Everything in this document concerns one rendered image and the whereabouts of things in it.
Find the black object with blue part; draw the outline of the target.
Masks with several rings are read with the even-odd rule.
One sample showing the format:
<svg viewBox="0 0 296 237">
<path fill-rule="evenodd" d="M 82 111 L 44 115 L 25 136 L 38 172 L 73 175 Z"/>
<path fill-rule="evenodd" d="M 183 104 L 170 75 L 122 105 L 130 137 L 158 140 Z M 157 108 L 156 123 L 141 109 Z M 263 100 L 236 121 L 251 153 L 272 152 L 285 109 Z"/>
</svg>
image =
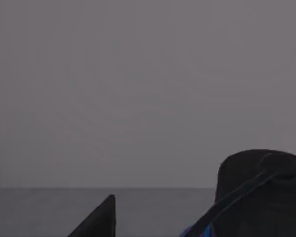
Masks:
<svg viewBox="0 0 296 237">
<path fill-rule="evenodd" d="M 180 237 L 296 237 L 296 155 L 250 149 L 220 165 L 213 206 Z"/>
</svg>

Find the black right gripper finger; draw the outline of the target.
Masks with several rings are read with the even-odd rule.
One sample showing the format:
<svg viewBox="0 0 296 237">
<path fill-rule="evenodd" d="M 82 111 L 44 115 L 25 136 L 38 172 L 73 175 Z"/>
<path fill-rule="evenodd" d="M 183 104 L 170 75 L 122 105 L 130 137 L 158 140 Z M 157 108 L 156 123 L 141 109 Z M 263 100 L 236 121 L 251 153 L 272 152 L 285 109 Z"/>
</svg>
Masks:
<svg viewBox="0 0 296 237">
<path fill-rule="evenodd" d="M 108 195 L 67 237 L 115 237 L 115 195 Z"/>
</svg>

